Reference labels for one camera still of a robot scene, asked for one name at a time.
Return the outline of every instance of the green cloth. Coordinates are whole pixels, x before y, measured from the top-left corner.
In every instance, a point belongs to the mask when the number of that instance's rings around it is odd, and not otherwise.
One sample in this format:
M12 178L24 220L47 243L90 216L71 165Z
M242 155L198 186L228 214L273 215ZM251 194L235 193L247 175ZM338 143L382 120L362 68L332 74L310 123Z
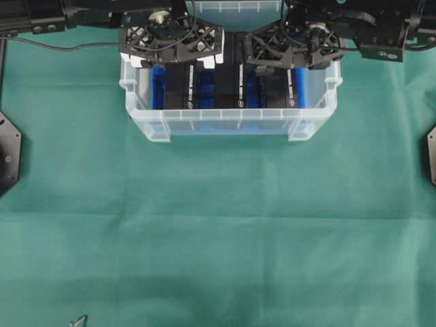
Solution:
M117 48L7 47L1 109L23 143L0 199L2 326L436 325L436 52L347 55L308 142L153 144L126 114Z

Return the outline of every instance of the white plastic bin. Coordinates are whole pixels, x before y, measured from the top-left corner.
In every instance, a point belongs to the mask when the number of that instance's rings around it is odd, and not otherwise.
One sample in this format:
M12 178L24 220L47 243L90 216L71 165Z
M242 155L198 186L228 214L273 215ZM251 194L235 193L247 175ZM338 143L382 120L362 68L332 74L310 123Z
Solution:
M252 31L278 20L280 11L280 1L196 2L196 6L198 17L228 31ZM126 56L121 62L127 112L153 142L169 142L171 135L229 134L286 134L289 141L308 140L337 108L337 87L342 84L339 62L325 70L306 69L304 84L305 108L153 110L151 69L133 68Z

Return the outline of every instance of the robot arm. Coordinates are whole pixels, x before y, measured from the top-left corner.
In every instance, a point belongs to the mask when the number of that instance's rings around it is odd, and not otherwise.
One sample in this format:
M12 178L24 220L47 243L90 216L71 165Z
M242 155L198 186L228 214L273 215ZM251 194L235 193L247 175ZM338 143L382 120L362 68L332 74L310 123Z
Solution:
M144 66L220 55L223 28L197 18L192 3L193 16L183 0L0 0L0 35L87 25L119 28L120 51ZM436 5L424 0L283 0L281 19L249 31L241 48L260 68L321 69L349 51L401 62L407 50L434 46Z

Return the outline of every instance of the black metal mount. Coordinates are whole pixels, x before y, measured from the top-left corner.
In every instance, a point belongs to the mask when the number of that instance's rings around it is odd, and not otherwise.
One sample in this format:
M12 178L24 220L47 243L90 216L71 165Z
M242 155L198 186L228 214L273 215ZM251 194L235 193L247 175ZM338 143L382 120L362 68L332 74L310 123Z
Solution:
M3 86L3 66L6 42L0 41L0 92ZM0 112L0 195L18 182L21 133Z
M431 182L436 186L436 127L427 135L429 142Z
M125 23L120 30L120 43L126 43L126 45L121 46L120 51L143 58L144 65L150 66L156 63L161 65L194 61L218 55L223 50L222 26L213 25L201 19L197 19L193 32L184 41L161 51L147 50L173 44L187 35L193 27L192 17L185 14L180 16L168 14L157 19L162 19L162 21L150 20L144 12L123 17Z
M332 48L321 48L320 44ZM334 49L343 45L343 40L329 32L325 25L313 24L298 37L292 37L289 35L289 27L278 20L246 34L245 62L283 69L324 69L330 65L331 60L342 59L345 52Z

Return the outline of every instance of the black wire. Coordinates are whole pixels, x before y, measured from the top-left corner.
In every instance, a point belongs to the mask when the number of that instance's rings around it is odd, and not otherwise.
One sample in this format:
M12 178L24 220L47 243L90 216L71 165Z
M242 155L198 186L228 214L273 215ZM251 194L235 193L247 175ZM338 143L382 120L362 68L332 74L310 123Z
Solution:
M307 44L294 39L291 35L289 35L286 32L286 30L285 30L285 21L284 21L284 11L285 11L285 0L281 0L281 5L280 5L280 28L281 28L281 31L283 32L283 34L285 34L285 36L288 39L290 39L294 43L297 43L297 44L299 44L301 46L307 46Z
M63 51L63 52L71 52L71 51L77 51L82 50L85 48L94 48L99 46L132 46L133 48L137 50L145 50L145 51L162 51L165 49L172 48L173 46L185 41L194 31L197 24L197 9L196 9L196 3L195 0L191 0L192 3L192 9L193 9L193 23L192 28L189 32L186 33L184 37L182 37L179 40L176 40L175 42L172 42L171 44L168 44L167 46L163 46L161 48L148 48L146 46L133 46L128 43L117 43L117 42L98 42L98 43L86 43L86 44L80 44L78 46L72 46L72 47L63 47L63 46L51 46L50 44L44 44L37 41L25 39L22 37L10 37L10 36L0 36L0 40L7 40L7 41L15 41L15 42L22 42L31 44L33 46L39 46L40 48L49 49L49 50L55 50L55 51Z
M320 49L346 51L346 52L359 52L360 51L357 48L342 48L342 47L338 47L338 46L320 46Z
M427 51L436 48L436 44L406 44L406 50L408 51Z

